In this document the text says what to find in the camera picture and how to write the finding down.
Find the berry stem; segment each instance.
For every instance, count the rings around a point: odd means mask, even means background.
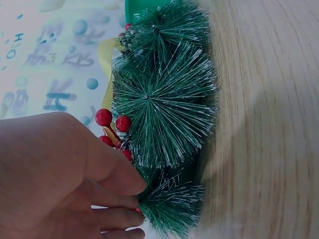
[[[112,134],[114,135],[114,137],[115,137],[118,141],[121,141],[120,137],[118,137],[118,135],[115,133],[115,131],[111,128],[111,126],[108,126],[107,128],[112,132]]]

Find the finger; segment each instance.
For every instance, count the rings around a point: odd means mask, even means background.
[[[73,157],[72,160],[67,161],[72,162],[73,167],[79,164],[84,165],[84,176],[101,182],[104,187],[122,195],[137,195],[145,189],[145,181],[127,158],[100,141],[73,116],[52,113],[38,116],[36,119],[42,124],[45,122],[46,125],[55,126],[46,135],[55,135],[55,133],[60,135],[64,154],[68,153],[68,157],[70,155]]]
[[[126,208],[94,209],[93,211],[100,222],[101,231],[135,228],[141,226],[145,220],[142,213]]]
[[[88,133],[88,155],[85,176],[118,194],[137,195],[145,189],[145,181],[119,151]]]
[[[95,206],[135,210],[139,204],[136,196],[117,195],[91,179],[84,180],[81,187],[90,197],[91,204]]]
[[[104,239],[144,239],[145,233],[142,229],[134,229],[130,231],[115,231],[102,234]]]

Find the red berry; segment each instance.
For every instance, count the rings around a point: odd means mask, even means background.
[[[125,26],[124,26],[125,31],[128,31],[131,28],[131,26],[132,26],[132,24],[130,24],[130,23],[125,24]]]
[[[114,144],[113,144],[113,142],[112,142],[112,140],[111,140],[110,137],[104,135],[104,136],[100,136],[99,139],[100,139],[103,143],[106,143],[108,146],[114,147]]]
[[[130,150],[124,150],[122,153],[130,162],[132,162],[132,152]]]
[[[95,121],[99,126],[110,127],[112,113],[107,109],[100,109],[95,114]]]
[[[127,132],[132,125],[132,122],[127,116],[120,116],[115,122],[116,128],[119,132]]]

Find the yellow ribbon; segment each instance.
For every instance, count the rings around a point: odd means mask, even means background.
[[[120,45],[117,39],[107,39],[102,41],[98,47],[98,58],[100,65],[109,80],[109,85],[107,87],[106,93],[104,95],[101,108],[103,109],[112,109],[113,101],[113,80],[112,80],[112,56],[114,50],[122,51],[124,48]],[[104,127],[106,134],[112,139],[113,143],[116,143],[116,138],[112,132]]]

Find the christmas wreath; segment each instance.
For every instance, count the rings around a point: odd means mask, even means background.
[[[112,63],[112,108],[96,113],[100,139],[144,177],[138,210],[161,238],[185,238],[199,220],[204,188],[192,179],[218,112],[208,15],[174,0],[131,20]]]

